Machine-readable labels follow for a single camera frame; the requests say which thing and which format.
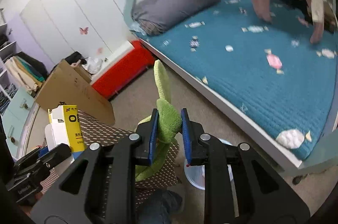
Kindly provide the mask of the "teal candy print mattress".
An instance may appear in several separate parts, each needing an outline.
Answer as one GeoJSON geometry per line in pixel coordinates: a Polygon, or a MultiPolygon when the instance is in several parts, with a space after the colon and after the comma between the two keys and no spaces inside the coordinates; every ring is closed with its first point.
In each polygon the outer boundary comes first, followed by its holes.
{"type": "Polygon", "coordinates": [[[310,156],[333,103],[337,35],[310,43],[301,12],[270,2],[272,22],[251,0],[221,0],[161,35],[131,30],[245,113],[297,159],[310,156]]]}

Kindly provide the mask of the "green leaf plush toy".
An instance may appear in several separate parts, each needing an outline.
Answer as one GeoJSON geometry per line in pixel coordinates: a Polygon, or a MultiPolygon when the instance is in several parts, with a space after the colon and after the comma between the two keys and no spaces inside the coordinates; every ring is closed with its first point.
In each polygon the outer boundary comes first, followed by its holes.
{"type": "Polygon", "coordinates": [[[136,182],[146,180],[155,175],[164,165],[170,147],[176,143],[175,136],[182,127],[182,118],[178,110],[171,104],[171,88],[168,73],[162,62],[154,63],[154,79],[159,99],[156,107],[159,112],[156,137],[155,160],[151,166],[136,166],[136,182]]]}

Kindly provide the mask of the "hanging clothes on rack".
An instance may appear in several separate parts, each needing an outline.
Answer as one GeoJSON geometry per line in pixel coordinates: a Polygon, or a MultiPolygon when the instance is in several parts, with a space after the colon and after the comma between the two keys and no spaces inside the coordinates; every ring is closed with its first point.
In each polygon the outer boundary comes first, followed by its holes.
{"type": "Polygon", "coordinates": [[[5,65],[20,86],[32,96],[36,95],[48,77],[45,65],[24,52],[14,54],[5,65]]]}

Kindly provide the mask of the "white bag on bench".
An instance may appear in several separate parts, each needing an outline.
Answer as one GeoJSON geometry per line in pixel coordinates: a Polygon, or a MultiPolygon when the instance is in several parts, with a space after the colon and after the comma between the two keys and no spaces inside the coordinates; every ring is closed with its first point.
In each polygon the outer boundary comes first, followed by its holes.
{"type": "Polygon", "coordinates": [[[99,58],[87,58],[83,68],[91,75],[97,74],[102,68],[103,60],[99,58]]]}

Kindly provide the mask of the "teal drawer cabinet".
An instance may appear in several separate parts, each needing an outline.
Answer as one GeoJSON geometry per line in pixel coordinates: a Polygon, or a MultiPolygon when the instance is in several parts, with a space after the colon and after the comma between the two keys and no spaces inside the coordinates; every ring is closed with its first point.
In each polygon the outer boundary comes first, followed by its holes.
{"type": "Polygon", "coordinates": [[[23,127],[34,104],[34,98],[20,87],[9,103],[3,117],[6,143],[11,155],[17,158],[23,127]]]}

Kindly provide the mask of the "purple cube shelf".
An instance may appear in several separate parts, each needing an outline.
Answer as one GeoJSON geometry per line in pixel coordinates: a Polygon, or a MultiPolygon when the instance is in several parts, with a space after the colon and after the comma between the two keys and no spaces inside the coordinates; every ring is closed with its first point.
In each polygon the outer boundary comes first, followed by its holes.
{"type": "Polygon", "coordinates": [[[3,116],[10,102],[13,100],[18,84],[13,79],[11,73],[7,69],[5,62],[9,60],[16,52],[15,41],[10,39],[11,29],[7,27],[3,8],[1,8],[1,47],[0,47],[0,80],[1,80],[1,115],[3,116]]]}

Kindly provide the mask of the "brown cardboard box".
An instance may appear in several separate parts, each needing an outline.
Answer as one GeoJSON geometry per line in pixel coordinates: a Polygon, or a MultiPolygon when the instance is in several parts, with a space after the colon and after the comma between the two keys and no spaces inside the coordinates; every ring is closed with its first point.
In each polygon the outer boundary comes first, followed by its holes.
{"type": "Polygon", "coordinates": [[[65,60],[55,66],[35,96],[35,101],[44,110],[52,110],[59,105],[76,105],[79,110],[107,125],[115,123],[112,104],[65,60]]]}

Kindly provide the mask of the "red storage bench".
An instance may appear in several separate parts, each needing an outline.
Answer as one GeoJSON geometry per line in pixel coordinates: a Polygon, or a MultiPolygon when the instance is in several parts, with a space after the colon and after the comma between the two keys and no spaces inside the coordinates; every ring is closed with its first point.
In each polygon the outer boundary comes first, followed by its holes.
{"type": "Polygon", "coordinates": [[[154,65],[155,58],[140,40],[132,41],[131,45],[133,46],[131,52],[109,67],[108,71],[92,84],[92,87],[106,99],[112,98],[138,75],[154,65]]]}

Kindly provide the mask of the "translucent trash bin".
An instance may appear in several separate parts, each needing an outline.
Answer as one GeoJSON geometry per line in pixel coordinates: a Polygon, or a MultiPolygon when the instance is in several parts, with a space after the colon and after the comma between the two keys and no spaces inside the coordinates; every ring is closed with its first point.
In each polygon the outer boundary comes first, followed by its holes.
{"type": "Polygon", "coordinates": [[[202,166],[190,166],[187,160],[184,161],[184,174],[187,180],[200,190],[205,190],[205,168],[202,166]]]}

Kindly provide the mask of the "pink hanging garment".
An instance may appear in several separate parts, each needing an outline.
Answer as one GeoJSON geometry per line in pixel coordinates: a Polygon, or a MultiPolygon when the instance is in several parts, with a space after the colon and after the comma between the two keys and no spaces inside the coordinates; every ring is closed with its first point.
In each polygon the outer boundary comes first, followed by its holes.
{"type": "MultiPolygon", "coordinates": [[[[270,0],[252,0],[253,8],[259,19],[264,20],[267,23],[271,23],[270,16],[270,0]]],[[[324,32],[324,23],[313,22],[313,34],[311,36],[311,43],[318,43],[324,32]]]]}

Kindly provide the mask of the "teal bunk bed frame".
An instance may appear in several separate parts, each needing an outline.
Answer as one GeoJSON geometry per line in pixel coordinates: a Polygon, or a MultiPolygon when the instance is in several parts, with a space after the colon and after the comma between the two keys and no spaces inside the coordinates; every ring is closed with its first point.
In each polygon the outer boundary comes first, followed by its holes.
{"type": "MultiPolygon", "coordinates": [[[[135,0],[125,0],[123,9],[124,21],[127,26],[131,26],[132,9],[135,0]]],[[[175,62],[157,50],[148,41],[140,40],[141,44],[162,62],[168,65],[174,72],[190,84],[195,90],[203,95],[217,109],[225,114],[242,131],[244,131],[253,141],[256,142],[280,167],[286,176],[305,175],[313,172],[322,172],[334,165],[337,165],[337,93],[335,93],[333,106],[331,106],[327,122],[324,127],[325,135],[317,142],[312,153],[304,161],[298,160],[290,151],[279,145],[271,138],[259,125],[252,121],[245,113],[236,108],[229,101],[209,88],[197,78],[189,74],[175,62]]]]}

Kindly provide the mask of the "yellow white tall box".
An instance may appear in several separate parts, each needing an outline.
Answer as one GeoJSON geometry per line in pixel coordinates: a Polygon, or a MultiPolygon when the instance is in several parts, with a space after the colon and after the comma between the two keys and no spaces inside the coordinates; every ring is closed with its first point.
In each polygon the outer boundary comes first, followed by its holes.
{"type": "Polygon", "coordinates": [[[72,152],[84,151],[85,143],[77,105],[59,105],[57,108],[48,110],[48,114],[53,144],[55,146],[66,144],[72,152]]]}

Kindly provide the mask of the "white wardrobe doors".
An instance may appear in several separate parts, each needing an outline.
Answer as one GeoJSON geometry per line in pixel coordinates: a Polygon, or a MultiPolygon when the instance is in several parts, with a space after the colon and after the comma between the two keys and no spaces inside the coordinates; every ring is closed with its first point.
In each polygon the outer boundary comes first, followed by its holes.
{"type": "Polygon", "coordinates": [[[133,39],[125,0],[30,0],[20,17],[54,64],[77,51],[112,59],[133,39]]]}

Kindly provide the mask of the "grey folded duvet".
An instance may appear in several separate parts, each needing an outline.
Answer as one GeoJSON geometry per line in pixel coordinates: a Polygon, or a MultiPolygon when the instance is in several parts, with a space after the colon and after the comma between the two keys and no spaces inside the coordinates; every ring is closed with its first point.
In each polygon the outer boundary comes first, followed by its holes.
{"type": "Polygon", "coordinates": [[[221,0],[143,0],[132,11],[132,19],[150,36],[161,35],[221,0]]]}

